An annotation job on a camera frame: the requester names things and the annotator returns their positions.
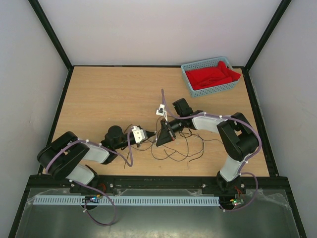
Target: red towel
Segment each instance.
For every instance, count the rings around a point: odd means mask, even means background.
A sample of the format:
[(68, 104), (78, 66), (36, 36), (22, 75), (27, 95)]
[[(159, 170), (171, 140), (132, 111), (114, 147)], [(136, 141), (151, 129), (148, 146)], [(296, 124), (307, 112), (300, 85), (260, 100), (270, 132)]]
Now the red towel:
[(239, 73), (228, 69), (222, 61), (219, 61), (217, 67), (186, 71), (186, 75), (194, 90), (231, 83), (240, 78)]

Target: white perforated strip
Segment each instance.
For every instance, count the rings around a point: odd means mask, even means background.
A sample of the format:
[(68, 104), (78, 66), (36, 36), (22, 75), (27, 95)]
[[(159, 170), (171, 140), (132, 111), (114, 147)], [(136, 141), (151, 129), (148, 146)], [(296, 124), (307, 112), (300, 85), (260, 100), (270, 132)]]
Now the white perforated strip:
[[(116, 206), (219, 206), (219, 197), (158, 197), (158, 196), (111, 196)], [(39, 195), (33, 205), (84, 205), (85, 196)], [(105, 197), (96, 198), (88, 205), (111, 205)]]

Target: tabletop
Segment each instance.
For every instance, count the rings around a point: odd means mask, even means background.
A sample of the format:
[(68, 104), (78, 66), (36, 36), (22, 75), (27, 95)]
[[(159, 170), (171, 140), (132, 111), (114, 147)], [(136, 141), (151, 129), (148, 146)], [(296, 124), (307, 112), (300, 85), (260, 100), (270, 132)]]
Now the tabletop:
[[(140, 125), (155, 131), (159, 119), (156, 109), (162, 101), (161, 88), (171, 110), (173, 102), (185, 98), (193, 111), (203, 110), (216, 115), (241, 112), (256, 128), (242, 75), (232, 90), (191, 98), (180, 68), (76, 66), (53, 140), (72, 131), (81, 139), (100, 142), (113, 125), (123, 130), (131, 124)], [(189, 136), (187, 129), (184, 132), (185, 137)], [(177, 134), (175, 141), (166, 144), (168, 148), (152, 146), (148, 141), (139, 148), (133, 146), (133, 167), (125, 166), (121, 157), (108, 165), (85, 160), (81, 163), (89, 165), (99, 175), (216, 176), (227, 157), (219, 134), (202, 130), (192, 133), (189, 138)], [(117, 152), (128, 156), (128, 149)], [(268, 176), (263, 151), (242, 171)]]

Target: wall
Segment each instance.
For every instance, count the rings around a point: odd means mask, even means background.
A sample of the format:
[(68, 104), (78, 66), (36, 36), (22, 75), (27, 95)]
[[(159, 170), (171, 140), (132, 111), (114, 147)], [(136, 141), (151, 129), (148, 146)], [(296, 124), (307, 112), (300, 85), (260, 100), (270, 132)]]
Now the wall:
[(74, 64), (245, 65), (280, 0), (40, 0)]
[(292, 1), (251, 70), (272, 149), (308, 237), (317, 197), (317, 1)]
[(39, 167), (67, 70), (26, 0), (0, 0), (0, 237)]

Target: wooden table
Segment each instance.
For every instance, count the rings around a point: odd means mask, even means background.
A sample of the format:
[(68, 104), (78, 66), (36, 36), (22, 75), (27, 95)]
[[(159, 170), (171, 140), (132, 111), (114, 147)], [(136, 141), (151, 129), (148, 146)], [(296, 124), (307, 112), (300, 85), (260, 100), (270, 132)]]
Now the wooden table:
[[(54, 139), (66, 131), (73, 131), (82, 139), (100, 142), (112, 125), (123, 130), (130, 124), (154, 131), (156, 129), (156, 109), (161, 103), (161, 88), (165, 90), (168, 106), (185, 98), (192, 109), (203, 110), (211, 114), (232, 115), (241, 112), (253, 127), (256, 126), (249, 97), (241, 76), (239, 83), (230, 91), (221, 92), (200, 98), (191, 98), (182, 79), (180, 68), (163, 67), (81, 67), (77, 66), (71, 77), (66, 98), (57, 123)], [(207, 131), (193, 131), (203, 139), (220, 139), (219, 134)], [(202, 141), (196, 136), (187, 139), (189, 155), (202, 149)], [(146, 149), (150, 143), (144, 143), (140, 149)], [(185, 138), (177, 135), (168, 147), (187, 154)], [(165, 158), (166, 153), (173, 150), (164, 147), (153, 147), (157, 158)], [(118, 150), (127, 156), (128, 150)], [(226, 159), (223, 145), (217, 141), (205, 142), (204, 155), (186, 158), (177, 162), (170, 158), (156, 160), (151, 150), (138, 151), (132, 149), (133, 167), (124, 167), (125, 162), (117, 157), (109, 165), (101, 165), (91, 161), (81, 163), (91, 166), (100, 175), (139, 175), (139, 176), (216, 176)], [(176, 160), (184, 156), (174, 153)], [(252, 158), (243, 171), (256, 176), (268, 176), (263, 152)]]

